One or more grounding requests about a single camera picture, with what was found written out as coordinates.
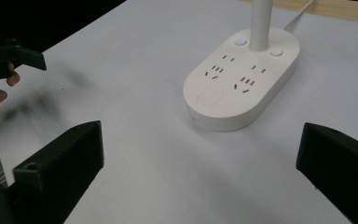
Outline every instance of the dark background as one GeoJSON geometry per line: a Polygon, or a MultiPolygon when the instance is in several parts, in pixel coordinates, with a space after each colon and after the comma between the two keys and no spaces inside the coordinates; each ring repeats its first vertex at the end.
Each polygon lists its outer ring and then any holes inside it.
{"type": "Polygon", "coordinates": [[[45,51],[125,0],[0,0],[0,37],[45,51]]]}

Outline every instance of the power outlet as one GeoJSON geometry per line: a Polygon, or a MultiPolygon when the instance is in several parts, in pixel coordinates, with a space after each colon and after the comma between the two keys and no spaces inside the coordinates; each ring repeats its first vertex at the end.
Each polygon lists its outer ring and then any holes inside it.
{"type": "Polygon", "coordinates": [[[271,27],[268,47],[253,51],[251,29],[237,32],[186,78],[190,115],[213,131],[252,123],[293,74],[300,46],[289,32],[271,27]]]}

